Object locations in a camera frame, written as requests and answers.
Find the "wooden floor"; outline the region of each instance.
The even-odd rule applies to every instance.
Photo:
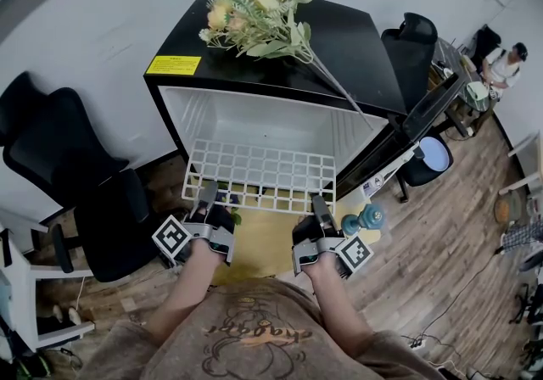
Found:
[[[374,258],[347,286],[357,309],[376,329],[417,336],[484,267],[499,245],[503,228],[494,221],[495,198],[501,187],[519,178],[507,158],[507,145],[493,120],[475,138],[447,141],[454,165],[427,186],[410,188],[408,204],[398,202],[400,189],[395,180],[373,199],[386,210],[388,227],[372,246]],[[149,186],[157,192],[157,208],[180,204],[176,198],[183,171],[183,163],[176,158],[146,174]],[[60,220],[66,232],[75,233],[70,215]],[[47,260],[52,252],[52,247],[46,246],[36,260]],[[78,256],[77,261],[84,260],[81,252]],[[451,347],[437,345],[433,338],[428,339],[421,355],[436,363],[452,360],[461,370],[473,366],[494,376],[515,378],[529,329],[511,326],[508,320],[516,313],[514,296],[520,282],[534,281],[531,274],[517,274],[520,256],[519,250],[490,260],[446,315],[426,331],[454,345],[462,358]],[[95,321],[97,329],[74,342],[72,351],[88,360],[117,320],[145,321],[175,279],[174,270],[165,270],[154,261],[118,282],[87,280],[80,312]],[[80,282],[49,282],[41,285],[39,296],[67,308],[75,304],[79,289]],[[66,356],[47,355],[55,365],[55,378],[75,377]]]

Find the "mini fridge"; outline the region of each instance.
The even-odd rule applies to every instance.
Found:
[[[193,3],[144,75],[188,165],[184,198],[216,180],[223,203],[308,215],[321,194],[334,212],[373,176],[386,182],[456,95],[452,77],[408,114],[371,16],[323,0],[301,4],[296,20],[310,23],[311,46],[361,116],[295,59],[206,47],[198,35],[206,1]]]

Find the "black office chair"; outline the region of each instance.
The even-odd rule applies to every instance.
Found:
[[[501,37],[495,31],[492,31],[487,25],[481,27],[475,34],[476,46],[475,54],[472,56],[472,62],[477,71],[483,69],[483,59],[501,44]]]
[[[415,152],[415,155],[407,163],[401,166],[400,169],[396,172],[396,178],[398,179],[398,183],[400,184],[401,192],[403,194],[403,196],[400,198],[400,202],[402,202],[403,204],[409,200],[409,193],[407,192],[406,184],[409,184],[411,187],[418,187],[423,186],[424,184],[428,184],[429,182],[433,181],[438,176],[449,170],[449,168],[454,163],[451,150],[435,128],[430,128],[425,137],[434,137],[441,142],[441,144],[445,147],[447,153],[449,154],[449,165],[442,172],[430,169],[423,161],[423,151],[418,148]]]
[[[101,282],[139,269],[157,256],[151,236],[159,219],[128,160],[112,158],[96,137],[81,99],[67,87],[44,95],[27,73],[0,96],[3,159],[65,208],[76,207],[78,237],[53,228],[60,266],[73,271],[69,249],[82,246]]]
[[[409,113],[428,91],[428,73],[438,32],[434,23],[426,17],[406,12],[404,18],[399,29],[384,31],[381,41]]]

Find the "white wire shelf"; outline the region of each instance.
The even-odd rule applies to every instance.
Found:
[[[196,140],[182,197],[195,200],[206,182],[219,182],[219,199],[239,208],[310,215],[322,195],[335,214],[336,169],[328,155]]]

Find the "flower bouquet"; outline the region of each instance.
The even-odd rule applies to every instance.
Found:
[[[296,23],[298,4],[311,0],[208,0],[208,28],[199,37],[208,47],[236,48],[238,57],[291,56],[321,72],[362,116],[361,109],[311,49],[311,27]]]

